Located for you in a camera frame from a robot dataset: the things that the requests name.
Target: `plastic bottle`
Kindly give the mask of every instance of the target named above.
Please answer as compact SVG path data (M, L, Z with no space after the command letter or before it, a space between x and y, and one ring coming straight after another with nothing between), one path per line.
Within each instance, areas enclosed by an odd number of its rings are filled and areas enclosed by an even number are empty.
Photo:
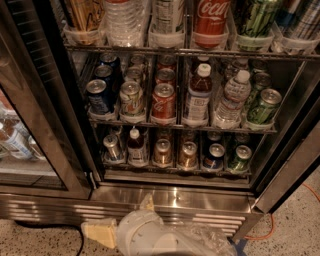
M191 78L184 108L184 118L204 120L212 92L211 67L200 64Z
M141 167L148 164L148 155L144 136L136 128L131 129L128 139L129 164Z
M249 78L248 71L240 70L237 76L227 82L214 113L214 126L221 129L239 126L242 107L251 91Z
M30 159L33 157L32 149L23 135L14 128L17 120L0 120L0 143L18 159Z
M204 57L198 56L196 58L192 58L191 61L192 61L192 64L191 64L190 72L192 75L196 74L200 64L210 65L209 57L205 57L205 56Z

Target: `beverage can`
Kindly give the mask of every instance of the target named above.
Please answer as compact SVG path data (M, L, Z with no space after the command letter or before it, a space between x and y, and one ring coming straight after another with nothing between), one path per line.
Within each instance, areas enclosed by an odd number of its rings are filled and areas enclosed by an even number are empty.
M156 142L154 161L158 164L170 164L172 162L172 149L169 140L160 139Z
M120 147L118 137L114 134L107 135L103 139L103 145L108 150L108 156L111 161L117 161L123 159L123 153Z
M160 55L158 56L157 69L169 68L173 71L177 69L177 60L175 55Z
M230 0L196 0L194 7L194 27L196 34L222 35L230 7ZM195 36L195 43L200 47L213 48L218 40Z
M114 53L105 52L100 55L100 65L107 65L113 68L114 71L120 69L120 58Z
M46 157L43 155L42 150L39 148L38 144L32 136L29 136L28 143L30 148L32 149L33 155L36 158L38 158L39 160L46 160Z
M170 119L175 113L176 94L170 84L158 84L152 93L152 116Z
M95 79L86 85L88 99L92 112L104 115L110 112L110 104L107 98L107 84L105 81Z
M124 115L140 115L144 110L143 91L137 82L129 81L121 85L121 110Z
M181 33L184 0L153 0L152 29L160 34Z
M171 84L175 88L176 72L169 68L160 69L156 73L155 80L156 84Z
M282 96L273 89L264 89L250 107L247 120L254 124L268 124L277 112Z
M221 144L212 144L209 148L209 152L203 159L203 167L211 169L212 171L222 170L224 152L224 147Z
M182 145L178 163L183 168L194 167L197 164L197 145L195 143L188 141Z
M249 160L252 156L252 151L245 145L240 145L234 151L234 154L228 160L227 170L233 174L241 174L249 169Z
M256 97L264 89L270 88L272 84L271 76L267 73L256 73L252 78L252 89L246 100L244 108L248 110Z

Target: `white bottle cap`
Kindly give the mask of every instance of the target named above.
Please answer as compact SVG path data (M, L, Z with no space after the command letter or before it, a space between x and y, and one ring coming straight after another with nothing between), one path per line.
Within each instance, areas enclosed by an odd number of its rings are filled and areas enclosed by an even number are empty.
M197 73L201 77L210 76L210 73L211 73L210 65L209 64L200 64L198 67Z
M199 56L199 57L198 57L198 60L200 60L200 61L208 61L208 60L209 60L209 57Z
M140 136L140 132L139 132L138 129L136 129L136 128L131 129L131 131L130 131L130 138L132 138L132 139L138 139L139 136Z
M241 64L248 64L248 59L238 59L238 62Z
M250 73L246 70L240 70L239 73L237 74L237 81L240 83L246 83L248 82L250 78Z

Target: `terrazzo floor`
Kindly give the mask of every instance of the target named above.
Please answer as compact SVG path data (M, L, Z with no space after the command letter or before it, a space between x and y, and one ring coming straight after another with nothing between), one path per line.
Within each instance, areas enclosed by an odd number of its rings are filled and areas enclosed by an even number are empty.
M305 181L320 194L320 167ZM266 240L248 241L241 256L318 256L320 255L320 204L300 186L274 213L275 232ZM270 231L266 215L248 234L263 236ZM81 236L70 228L28 229L11 220L0 220L0 256L75 256ZM80 255L121 255L97 242L84 240Z

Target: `coca-cola bottle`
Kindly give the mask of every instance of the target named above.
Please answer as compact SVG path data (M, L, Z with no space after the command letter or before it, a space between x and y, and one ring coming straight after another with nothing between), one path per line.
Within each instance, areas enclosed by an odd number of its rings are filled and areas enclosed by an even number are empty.
M191 78L186 96L184 118L204 120L212 92L211 67L200 64L197 73Z
M203 48L214 48L222 40L208 36L222 35L231 0L196 0L194 6L194 40Z
M248 71L240 70L237 76L227 82L214 113L214 126L221 129L239 126L242 107L251 91L249 78Z

